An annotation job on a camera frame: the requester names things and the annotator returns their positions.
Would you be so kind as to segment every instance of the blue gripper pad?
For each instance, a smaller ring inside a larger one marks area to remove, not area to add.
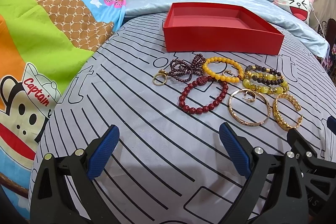
[[[101,172],[112,155],[113,150],[119,141],[119,128],[113,126],[96,151],[89,159],[88,171],[86,172],[90,180],[100,176]]]
[[[241,147],[236,137],[224,123],[222,123],[219,127],[219,138],[228,152],[239,175],[248,179],[251,175],[250,158]]]
[[[327,128],[329,128],[334,135],[336,135],[336,119],[330,116],[327,120]]]

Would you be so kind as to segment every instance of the open red cardboard box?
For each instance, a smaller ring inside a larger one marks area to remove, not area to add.
[[[278,55],[284,35],[244,7],[173,3],[163,32],[168,52],[248,52]]]

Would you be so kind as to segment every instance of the light blue sheet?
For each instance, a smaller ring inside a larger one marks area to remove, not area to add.
[[[269,0],[126,0],[125,18],[167,12],[174,2],[212,2],[239,5],[296,36],[314,55],[325,58],[328,42],[303,21]]]

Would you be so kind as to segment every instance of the gold ring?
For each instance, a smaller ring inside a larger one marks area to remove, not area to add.
[[[301,110],[301,106],[300,106],[299,102],[292,95],[290,95],[288,93],[279,94],[278,97],[276,97],[276,99],[273,102],[273,114],[274,114],[274,117],[277,120],[279,126],[285,131],[288,131],[292,128],[298,128],[302,124],[303,115],[301,115],[298,118],[296,126],[289,125],[287,122],[285,122],[283,117],[281,117],[281,115],[280,115],[280,112],[279,112],[279,109],[278,109],[278,100],[280,98],[283,98],[283,99],[286,99],[286,100],[290,101],[291,104],[295,107],[295,109],[297,111]]]
[[[158,77],[158,76],[163,76],[164,77],[164,81],[162,83],[160,83],[160,84],[158,84],[158,83],[155,82],[155,80],[157,80],[156,77]],[[165,74],[163,72],[159,72],[159,73],[157,73],[157,74],[154,75],[154,77],[153,77],[153,84],[154,85],[162,86],[165,83],[167,83],[167,74]]]
[[[262,122],[246,122],[246,121],[242,120],[241,118],[239,118],[239,117],[234,113],[234,111],[233,111],[233,109],[232,109],[231,101],[232,101],[232,98],[233,98],[234,95],[236,95],[236,94],[238,94],[238,93],[241,93],[241,92],[245,92],[245,95],[244,95],[244,96],[246,96],[247,94],[253,96],[253,99],[251,99],[251,98],[249,98],[249,99],[244,98],[244,99],[247,100],[249,103],[254,102],[255,99],[257,98],[257,96],[261,97],[261,98],[265,101],[266,106],[267,106],[267,111],[268,111],[268,114],[267,114],[267,117],[266,117],[265,120],[263,120]],[[271,115],[271,107],[270,107],[270,105],[269,105],[269,102],[266,100],[266,98],[265,98],[262,94],[260,94],[259,92],[252,91],[252,90],[249,90],[249,89],[242,89],[242,90],[237,90],[237,91],[233,92],[233,93],[231,94],[230,98],[229,98],[229,103],[228,103],[228,105],[229,105],[229,111],[230,111],[231,116],[232,116],[236,121],[238,121],[239,123],[241,123],[241,124],[243,124],[243,125],[245,125],[245,126],[249,126],[249,127],[257,127],[257,126],[263,124],[264,122],[266,122],[266,120],[267,120],[267,119],[270,117],[270,115]]]

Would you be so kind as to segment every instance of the white and pink pillow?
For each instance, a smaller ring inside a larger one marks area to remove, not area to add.
[[[308,24],[310,3],[313,2],[314,0],[274,0],[273,3]]]

